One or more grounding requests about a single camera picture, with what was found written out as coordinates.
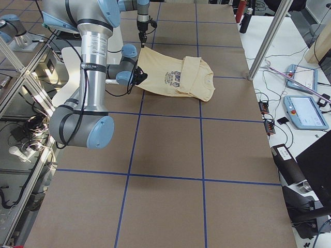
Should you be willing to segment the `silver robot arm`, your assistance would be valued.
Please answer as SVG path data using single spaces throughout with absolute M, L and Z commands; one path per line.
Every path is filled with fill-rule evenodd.
M 104 148 L 114 132 L 114 120 L 104 106 L 105 84 L 115 79 L 131 91 L 147 74 L 138 66 L 134 45 L 124 45 L 117 65 L 107 62 L 108 40 L 119 27 L 121 13 L 135 10 L 141 43 L 151 22 L 149 1 L 44 1 L 43 19 L 54 29 L 81 36 L 80 85 L 58 106 L 49 122 L 59 149 L 66 146 Z
M 147 30 L 149 25 L 149 0 L 118 0 L 120 12 L 137 11 L 137 28 L 139 31 L 139 39 L 141 48 L 144 48 L 147 41 Z

